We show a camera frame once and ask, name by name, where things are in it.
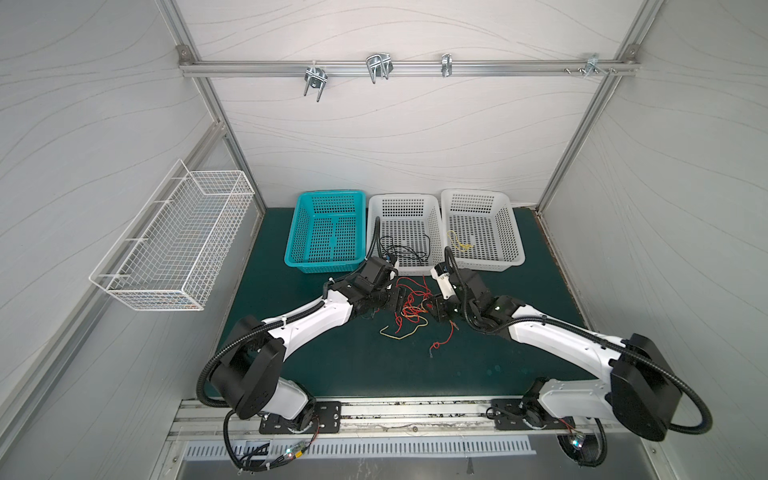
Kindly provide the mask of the metal U-bolt clamp middle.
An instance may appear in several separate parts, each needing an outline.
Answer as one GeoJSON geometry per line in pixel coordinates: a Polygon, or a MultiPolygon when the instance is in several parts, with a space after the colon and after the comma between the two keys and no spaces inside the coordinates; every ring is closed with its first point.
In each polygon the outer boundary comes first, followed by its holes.
{"type": "Polygon", "coordinates": [[[376,84],[379,78],[388,80],[394,69],[389,53],[372,54],[366,58],[365,65],[373,84],[376,84]]]}

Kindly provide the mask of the small metal bracket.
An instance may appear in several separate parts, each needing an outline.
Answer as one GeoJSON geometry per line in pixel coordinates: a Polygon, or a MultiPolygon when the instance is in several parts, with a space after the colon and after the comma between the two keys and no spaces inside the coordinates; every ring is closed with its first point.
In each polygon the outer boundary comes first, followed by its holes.
{"type": "Polygon", "coordinates": [[[453,72],[453,58],[450,53],[445,53],[441,57],[441,75],[443,78],[449,78],[453,72]]]}

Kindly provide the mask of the metal U-bolt clamp left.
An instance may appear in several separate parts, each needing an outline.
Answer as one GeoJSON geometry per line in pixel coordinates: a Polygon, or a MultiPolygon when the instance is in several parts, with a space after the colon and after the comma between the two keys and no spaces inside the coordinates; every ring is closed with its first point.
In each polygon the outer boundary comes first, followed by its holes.
{"type": "Polygon", "coordinates": [[[303,96],[306,97],[310,90],[316,90],[316,101],[319,102],[328,82],[326,71],[320,67],[311,66],[305,71],[304,81],[303,96]]]}

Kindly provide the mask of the metal u-bolt clamp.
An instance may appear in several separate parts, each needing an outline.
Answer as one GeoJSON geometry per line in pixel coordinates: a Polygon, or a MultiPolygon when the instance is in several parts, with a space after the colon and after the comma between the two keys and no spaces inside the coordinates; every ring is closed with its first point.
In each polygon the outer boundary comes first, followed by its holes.
{"type": "Polygon", "coordinates": [[[394,69],[389,53],[372,54],[366,58],[365,65],[373,84],[376,84],[379,78],[388,80],[394,69]]]}
{"type": "Polygon", "coordinates": [[[316,101],[319,102],[328,82],[326,71],[320,67],[311,66],[305,71],[304,81],[303,96],[306,97],[310,90],[316,90],[316,101]]]}

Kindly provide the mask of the dark green table mat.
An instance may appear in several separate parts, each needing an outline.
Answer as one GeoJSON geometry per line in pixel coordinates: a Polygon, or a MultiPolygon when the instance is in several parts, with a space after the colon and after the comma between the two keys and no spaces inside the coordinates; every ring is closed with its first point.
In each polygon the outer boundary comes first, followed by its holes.
{"type": "MultiPolygon", "coordinates": [[[[271,208],[257,234],[226,331],[247,315],[268,318],[315,300],[324,274],[304,274],[284,262],[293,212],[271,208]]],[[[511,295],[572,324],[584,320],[551,255],[536,215],[515,212],[525,262],[485,272],[495,295],[511,295]]],[[[473,331],[463,321],[430,321],[405,329],[405,339],[381,335],[395,326],[381,311],[350,320],[301,347],[282,374],[317,397],[492,396],[524,393],[539,377],[587,380],[577,366],[538,348],[473,331]]]]}

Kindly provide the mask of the teal perforated plastic basket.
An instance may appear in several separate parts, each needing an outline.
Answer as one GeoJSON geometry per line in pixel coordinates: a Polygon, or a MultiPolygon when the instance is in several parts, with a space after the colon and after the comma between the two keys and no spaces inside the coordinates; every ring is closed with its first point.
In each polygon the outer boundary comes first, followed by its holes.
{"type": "Polygon", "coordinates": [[[351,272],[366,255],[366,196],[359,190],[298,197],[284,262],[305,274],[351,272]]]}

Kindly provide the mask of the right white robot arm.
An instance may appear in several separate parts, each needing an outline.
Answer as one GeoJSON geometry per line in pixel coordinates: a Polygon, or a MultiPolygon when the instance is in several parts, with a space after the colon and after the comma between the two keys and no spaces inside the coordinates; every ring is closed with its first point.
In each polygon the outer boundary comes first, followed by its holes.
{"type": "Polygon", "coordinates": [[[521,401],[520,415],[615,421],[656,442],[668,432],[703,435],[712,429],[708,405],[649,338],[600,334],[509,295],[495,296],[477,272],[459,266],[451,250],[431,276],[449,310],[472,330],[536,347],[591,374],[589,380],[537,380],[521,401]]]}

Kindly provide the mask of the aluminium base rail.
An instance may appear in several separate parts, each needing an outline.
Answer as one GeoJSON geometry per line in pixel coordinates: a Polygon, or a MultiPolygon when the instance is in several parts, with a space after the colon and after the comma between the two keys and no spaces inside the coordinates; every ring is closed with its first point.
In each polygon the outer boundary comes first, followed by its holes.
{"type": "MultiPolygon", "coordinates": [[[[490,396],[320,397],[341,404],[338,438],[557,435],[567,428],[552,421],[533,430],[518,421],[513,430],[499,430],[486,416],[490,396]]],[[[226,408],[212,408],[196,400],[181,402],[168,434],[170,440],[212,440],[222,434],[226,408]]]]}

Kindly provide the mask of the white perforated basket middle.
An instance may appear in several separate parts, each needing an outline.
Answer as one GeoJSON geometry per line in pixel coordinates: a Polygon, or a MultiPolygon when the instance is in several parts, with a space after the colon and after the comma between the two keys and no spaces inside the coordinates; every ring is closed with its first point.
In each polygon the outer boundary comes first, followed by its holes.
{"type": "Polygon", "coordinates": [[[444,261],[448,235],[437,198],[429,194],[374,195],[368,202],[367,247],[379,219],[381,252],[394,253],[401,276],[429,276],[444,261]]]}

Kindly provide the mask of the horizontal aluminium rail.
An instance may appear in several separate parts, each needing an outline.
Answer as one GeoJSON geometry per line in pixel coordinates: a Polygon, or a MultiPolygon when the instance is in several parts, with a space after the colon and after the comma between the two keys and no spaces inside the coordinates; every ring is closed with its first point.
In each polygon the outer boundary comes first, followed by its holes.
{"type": "MultiPolygon", "coordinates": [[[[521,77],[570,76],[563,69],[576,69],[586,59],[577,60],[457,60],[453,58],[450,77],[521,77]]],[[[638,62],[601,60],[613,67],[618,76],[633,75],[641,68],[638,62]]],[[[394,77],[442,77],[441,58],[432,60],[392,60],[394,77]]],[[[330,78],[367,77],[364,60],[331,61],[199,61],[181,64],[182,75],[188,78],[301,78],[307,68],[324,69],[330,78]]]]}

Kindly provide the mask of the white perforated basket right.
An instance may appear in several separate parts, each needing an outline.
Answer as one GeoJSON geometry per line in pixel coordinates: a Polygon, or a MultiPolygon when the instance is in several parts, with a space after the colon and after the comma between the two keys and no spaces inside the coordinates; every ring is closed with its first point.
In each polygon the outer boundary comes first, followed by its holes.
{"type": "Polygon", "coordinates": [[[507,195],[446,189],[440,207],[448,245],[461,268],[503,272],[524,264],[522,237],[507,195]]]}

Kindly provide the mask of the metal clamp right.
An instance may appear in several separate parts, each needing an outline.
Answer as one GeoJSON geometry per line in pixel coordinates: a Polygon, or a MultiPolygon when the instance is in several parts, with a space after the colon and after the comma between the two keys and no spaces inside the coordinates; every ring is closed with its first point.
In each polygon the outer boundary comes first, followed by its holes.
{"type": "Polygon", "coordinates": [[[564,68],[563,71],[570,76],[588,78],[590,76],[611,77],[618,74],[613,67],[605,67],[597,54],[591,55],[584,64],[576,69],[564,68]]]}

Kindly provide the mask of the white perforated basket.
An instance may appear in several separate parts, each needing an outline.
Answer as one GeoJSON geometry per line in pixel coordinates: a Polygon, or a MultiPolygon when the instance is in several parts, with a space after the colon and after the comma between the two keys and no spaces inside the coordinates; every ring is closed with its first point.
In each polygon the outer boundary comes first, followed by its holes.
{"type": "Polygon", "coordinates": [[[394,253],[401,276],[429,276],[444,261],[448,235],[437,198],[429,194],[374,195],[368,202],[367,247],[379,219],[381,252],[394,253]]]}
{"type": "Polygon", "coordinates": [[[446,189],[440,207],[448,245],[461,268],[503,272],[524,264],[522,237],[507,195],[446,189]]]}

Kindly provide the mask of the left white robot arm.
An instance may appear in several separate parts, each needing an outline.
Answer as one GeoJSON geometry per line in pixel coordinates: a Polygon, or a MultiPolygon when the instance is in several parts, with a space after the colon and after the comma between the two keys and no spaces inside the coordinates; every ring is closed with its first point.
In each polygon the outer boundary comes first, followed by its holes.
{"type": "Polygon", "coordinates": [[[376,219],[364,261],[343,278],[327,280],[316,300],[273,318],[249,315],[238,321],[226,344],[202,368],[197,400],[207,407],[228,407],[242,420],[278,415],[293,429],[305,430],[313,421],[316,400],[282,377],[284,363],[325,332],[395,300],[398,270],[394,261],[381,256],[380,230],[381,220],[376,219]]]}

